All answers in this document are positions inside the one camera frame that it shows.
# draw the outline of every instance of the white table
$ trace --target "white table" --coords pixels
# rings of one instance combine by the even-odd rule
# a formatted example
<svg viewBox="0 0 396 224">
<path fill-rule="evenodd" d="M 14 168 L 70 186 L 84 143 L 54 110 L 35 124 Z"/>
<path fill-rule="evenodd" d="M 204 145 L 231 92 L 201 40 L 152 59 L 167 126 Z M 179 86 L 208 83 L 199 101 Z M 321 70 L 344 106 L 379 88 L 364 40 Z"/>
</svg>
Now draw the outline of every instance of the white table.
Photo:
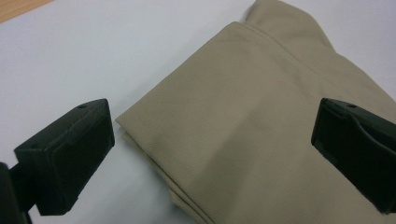
<svg viewBox="0 0 396 224">
<path fill-rule="evenodd" d="M 0 24 L 0 161 L 69 111 L 99 98 L 112 118 L 133 105 L 253 0 L 55 0 Z M 311 14 L 335 49 L 396 98 L 396 1 L 287 0 Z M 193 223 L 121 139 L 72 211 L 34 223 Z"/>
</svg>

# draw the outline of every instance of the black plastic clip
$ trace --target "black plastic clip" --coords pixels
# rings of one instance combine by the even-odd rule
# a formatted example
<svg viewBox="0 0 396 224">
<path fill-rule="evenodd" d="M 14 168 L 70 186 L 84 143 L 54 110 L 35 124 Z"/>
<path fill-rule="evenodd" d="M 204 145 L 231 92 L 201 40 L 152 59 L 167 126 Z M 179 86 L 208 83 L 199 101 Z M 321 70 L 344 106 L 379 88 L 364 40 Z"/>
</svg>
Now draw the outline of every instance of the black plastic clip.
<svg viewBox="0 0 396 224">
<path fill-rule="evenodd" d="M 106 99 L 79 105 L 15 149 L 19 163 L 0 162 L 0 223 L 64 215 L 114 146 Z"/>
<path fill-rule="evenodd" d="M 396 212 L 395 124 L 323 98 L 311 143 L 379 212 Z"/>
</svg>

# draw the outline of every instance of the black plastic part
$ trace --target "black plastic part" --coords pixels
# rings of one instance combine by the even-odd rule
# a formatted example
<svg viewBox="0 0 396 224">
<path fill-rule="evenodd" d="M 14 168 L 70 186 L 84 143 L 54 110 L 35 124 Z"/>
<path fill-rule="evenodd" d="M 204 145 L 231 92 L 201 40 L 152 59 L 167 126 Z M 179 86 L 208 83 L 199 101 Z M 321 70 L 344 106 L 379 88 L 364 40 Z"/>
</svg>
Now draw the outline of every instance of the black plastic part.
<svg viewBox="0 0 396 224">
<path fill-rule="evenodd" d="M 113 146 L 110 111 L 103 99 L 75 107 L 17 147 L 22 171 L 35 181 L 40 214 L 68 212 Z"/>
<path fill-rule="evenodd" d="M 311 142 L 379 212 L 396 212 L 395 124 L 324 98 Z"/>
<path fill-rule="evenodd" d="M 35 181 L 24 173 L 20 164 L 9 170 L 21 211 L 29 211 L 38 199 Z"/>
<path fill-rule="evenodd" d="M 0 223 L 29 223 L 28 214 L 20 209 L 17 194 L 7 166 L 0 162 Z"/>
</svg>

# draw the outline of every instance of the folded cloth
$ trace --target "folded cloth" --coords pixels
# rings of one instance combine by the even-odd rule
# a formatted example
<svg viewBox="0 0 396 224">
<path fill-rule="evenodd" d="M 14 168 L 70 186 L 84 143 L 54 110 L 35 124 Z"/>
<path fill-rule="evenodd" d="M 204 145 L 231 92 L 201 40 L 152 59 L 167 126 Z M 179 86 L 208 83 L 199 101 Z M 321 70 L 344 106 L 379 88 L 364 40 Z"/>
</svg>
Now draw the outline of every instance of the folded cloth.
<svg viewBox="0 0 396 224">
<path fill-rule="evenodd" d="M 311 146 L 320 99 L 396 104 L 300 9 L 257 1 L 117 118 L 199 223 L 395 223 Z"/>
</svg>

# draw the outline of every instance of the fabric fold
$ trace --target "fabric fold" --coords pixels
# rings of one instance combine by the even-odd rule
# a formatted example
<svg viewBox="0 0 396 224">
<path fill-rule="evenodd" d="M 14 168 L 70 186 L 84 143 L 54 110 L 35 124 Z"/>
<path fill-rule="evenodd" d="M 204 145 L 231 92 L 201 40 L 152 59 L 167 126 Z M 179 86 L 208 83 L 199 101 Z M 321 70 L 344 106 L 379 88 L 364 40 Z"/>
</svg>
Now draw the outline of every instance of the fabric fold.
<svg viewBox="0 0 396 224">
<path fill-rule="evenodd" d="M 321 98 L 396 104 L 312 17 L 257 1 L 117 118 L 199 223 L 393 223 L 310 144 Z"/>
</svg>

